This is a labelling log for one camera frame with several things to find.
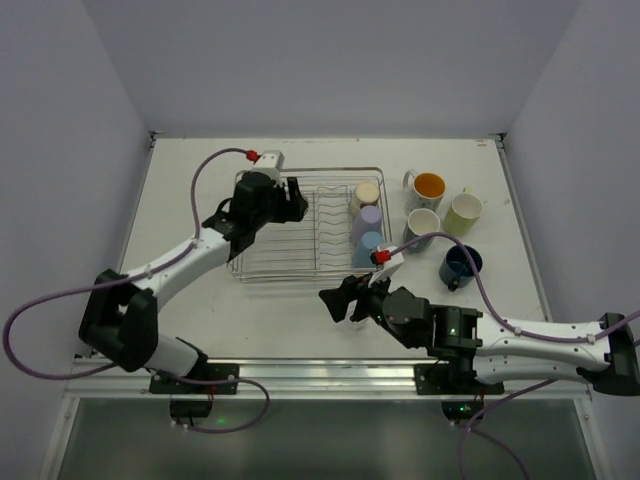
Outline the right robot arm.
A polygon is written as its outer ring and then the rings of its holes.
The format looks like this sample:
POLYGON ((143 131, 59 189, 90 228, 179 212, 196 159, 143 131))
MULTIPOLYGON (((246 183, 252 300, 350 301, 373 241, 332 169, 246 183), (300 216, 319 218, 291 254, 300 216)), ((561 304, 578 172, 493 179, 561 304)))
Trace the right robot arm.
POLYGON ((619 314, 574 324, 498 321, 390 284, 349 276, 319 297, 334 322, 372 319, 405 348, 425 349, 442 361, 445 370, 430 375, 433 382, 462 390, 510 380, 565 380, 612 396, 639 393, 634 338, 619 314))

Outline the yellow-green ceramic mug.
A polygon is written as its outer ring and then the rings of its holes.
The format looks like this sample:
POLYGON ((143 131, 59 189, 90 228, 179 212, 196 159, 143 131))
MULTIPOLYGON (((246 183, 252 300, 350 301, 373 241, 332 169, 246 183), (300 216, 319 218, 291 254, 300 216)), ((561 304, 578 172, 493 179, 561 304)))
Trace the yellow-green ceramic mug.
POLYGON ((454 196, 444 217, 442 228, 456 237, 466 236, 484 213, 484 203, 469 187, 454 196))

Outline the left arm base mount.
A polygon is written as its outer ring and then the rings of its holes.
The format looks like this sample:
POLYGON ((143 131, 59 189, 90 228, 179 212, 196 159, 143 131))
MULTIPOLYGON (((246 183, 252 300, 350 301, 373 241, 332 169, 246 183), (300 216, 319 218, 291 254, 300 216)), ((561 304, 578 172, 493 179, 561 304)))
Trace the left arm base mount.
POLYGON ((169 416, 174 421, 195 425, 195 420, 206 419, 212 409, 216 394, 235 395, 240 366, 237 363, 209 363, 197 365, 187 375, 188 379, 199 381, 227 381, 223 385, 192 385, 177 381, 166 373, 156 373, 149 385, 149 392, 169 395, 169 416))

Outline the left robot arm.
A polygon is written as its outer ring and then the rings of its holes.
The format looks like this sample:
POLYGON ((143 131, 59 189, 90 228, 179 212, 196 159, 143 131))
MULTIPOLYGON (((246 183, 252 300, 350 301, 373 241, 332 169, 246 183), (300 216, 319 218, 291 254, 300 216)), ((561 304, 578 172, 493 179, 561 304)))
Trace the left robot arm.
POLYGON ((245 173, 232 197, 197 222, 193 237, 145 267, 126 274, 106 270, 96 278, 80 339, 127 372, 146 368, 191 376, 206 356, 184 340, 160 334, 161 309, 248 249, 266 224, 299 222, 307 209, 297 178, 280 182, 263 172, 245 173))

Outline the light blue plastic tumbler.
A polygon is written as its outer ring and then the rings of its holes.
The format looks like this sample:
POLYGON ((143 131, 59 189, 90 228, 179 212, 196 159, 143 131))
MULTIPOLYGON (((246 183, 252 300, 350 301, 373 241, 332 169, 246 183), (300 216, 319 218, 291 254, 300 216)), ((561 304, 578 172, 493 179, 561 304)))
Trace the light blue plastic tumbler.
POLYGON ((371 254, 384 242, 384 237, 376 231, 364 233, 358 240, 352 256, 354 269, 369 269, 374 267, 371 254))

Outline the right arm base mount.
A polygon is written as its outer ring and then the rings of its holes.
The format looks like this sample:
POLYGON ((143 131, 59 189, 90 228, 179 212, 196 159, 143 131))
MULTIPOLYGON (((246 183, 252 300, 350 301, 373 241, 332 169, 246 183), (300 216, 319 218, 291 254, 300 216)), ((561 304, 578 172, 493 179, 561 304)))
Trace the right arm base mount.
POLYGON ((504 384, 485 385, 475 379, 454 380, 446 363, 419 363, 413 366, 415 390, 421 396, 449 396, 441 401, 441 410, 451 422, 470 420, 485 406, 489 395, 503 395, 504 384))

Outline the dark blue glossy mug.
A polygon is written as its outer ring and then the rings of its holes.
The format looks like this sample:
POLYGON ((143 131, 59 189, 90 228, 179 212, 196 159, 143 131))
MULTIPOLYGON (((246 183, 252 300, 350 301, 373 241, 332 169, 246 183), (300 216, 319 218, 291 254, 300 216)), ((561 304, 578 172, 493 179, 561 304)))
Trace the dark blue glossy mug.
POLYGON ((454 246, 447 251, 439 267, 439 278, 451 292, 467 286, 475 278, 471 262, 461 247, 454 246))

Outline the floral white mug orange inside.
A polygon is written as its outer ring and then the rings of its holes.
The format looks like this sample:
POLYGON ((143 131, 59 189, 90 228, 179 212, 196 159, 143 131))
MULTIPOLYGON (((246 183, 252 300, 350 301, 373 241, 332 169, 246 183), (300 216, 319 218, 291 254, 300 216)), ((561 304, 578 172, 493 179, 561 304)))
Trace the floral white mug orange inside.
POLYGON ((444 179, 434 173, 407 170, 403 177, 403 189, 408 194, 404 211, 406 215, 417 209, 436 212, 446 192, 444 179))

